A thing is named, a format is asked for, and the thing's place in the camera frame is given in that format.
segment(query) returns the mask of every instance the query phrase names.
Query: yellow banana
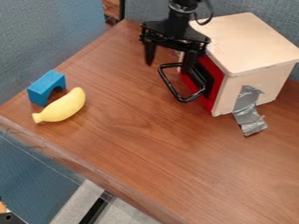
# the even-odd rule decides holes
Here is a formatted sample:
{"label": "yellow banana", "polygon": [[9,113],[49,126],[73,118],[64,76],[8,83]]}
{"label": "yellow banana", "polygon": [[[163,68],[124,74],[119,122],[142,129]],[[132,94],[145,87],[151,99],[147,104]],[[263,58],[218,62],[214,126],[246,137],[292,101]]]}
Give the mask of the yellow banana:
{"label": "yellow banana", "polygon": [[75,87],[68,94],[50,103],[42,112],[32,114],[35,123],[59,122],[73,116],[83,106],[86,95],[82,88]]}

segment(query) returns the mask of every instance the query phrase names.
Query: gray floor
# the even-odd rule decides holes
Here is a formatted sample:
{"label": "gray floor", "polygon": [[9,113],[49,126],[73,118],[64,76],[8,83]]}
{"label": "gray floor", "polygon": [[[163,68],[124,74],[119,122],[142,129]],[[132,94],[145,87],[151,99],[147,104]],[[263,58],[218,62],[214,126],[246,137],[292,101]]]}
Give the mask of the gray floor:
{"label": "gray floor", "polygon": [[[79,223],[103,189],[85,180],[70,200],[52,219],[51,224]],[[138,211],[121,199],[113,199],[94,224],[158,224],[148,215]]]}

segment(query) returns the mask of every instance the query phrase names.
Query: blue foam block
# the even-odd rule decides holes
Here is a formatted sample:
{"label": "blue foam block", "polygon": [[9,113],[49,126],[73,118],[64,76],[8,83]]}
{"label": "blue foam block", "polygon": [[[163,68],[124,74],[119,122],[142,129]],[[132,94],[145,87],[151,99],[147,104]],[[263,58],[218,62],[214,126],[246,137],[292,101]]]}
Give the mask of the blue foam block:
{"label": "blue foam block", "polygon": [[62,73],[50,70],[27,88],[29,100],[45,107],[51,92],[55,88],[66,88],[66,77]]}

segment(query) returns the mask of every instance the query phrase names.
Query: cable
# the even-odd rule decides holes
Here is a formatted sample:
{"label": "cable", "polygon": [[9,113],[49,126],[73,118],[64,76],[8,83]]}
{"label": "cable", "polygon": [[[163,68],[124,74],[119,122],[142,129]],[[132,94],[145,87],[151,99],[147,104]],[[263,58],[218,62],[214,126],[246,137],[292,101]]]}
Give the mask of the cable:
{"label": "cable", "polygon": [[207,25],[208,23],[211,22],[212,18],[214,17],[214,11],[213,11],[213,8],[212,8],[212,5],[211,5],[210,1],[209,1],[209,0],[205,0],[204,2],[205,2],[207,8],[208,8],[209,11],[210,11],[210,16],[209,16],[209,18],[206,19],[204,22],[199,22],[199,21],[198,21],[198,13],[197,13],[196,11],[194,11],[194,12],[193,12],[193,15],[194,15],[195,21],[196,21],[196,23],[197,23],[198,25]]}

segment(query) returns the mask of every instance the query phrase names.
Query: duct tape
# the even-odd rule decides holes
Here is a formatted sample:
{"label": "duct tape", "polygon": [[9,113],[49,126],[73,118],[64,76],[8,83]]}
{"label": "duct tape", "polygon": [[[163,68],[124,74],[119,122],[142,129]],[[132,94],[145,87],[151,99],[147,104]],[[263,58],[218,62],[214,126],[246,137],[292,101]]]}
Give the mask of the duct tape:
{"label": "duct tape", "polygon": [[233,108],[233,117],[241,126],[245,136],[260,132],[268,126],[263,115],[256,110],[256,102],[264,92],[251,86],[243,86]]}

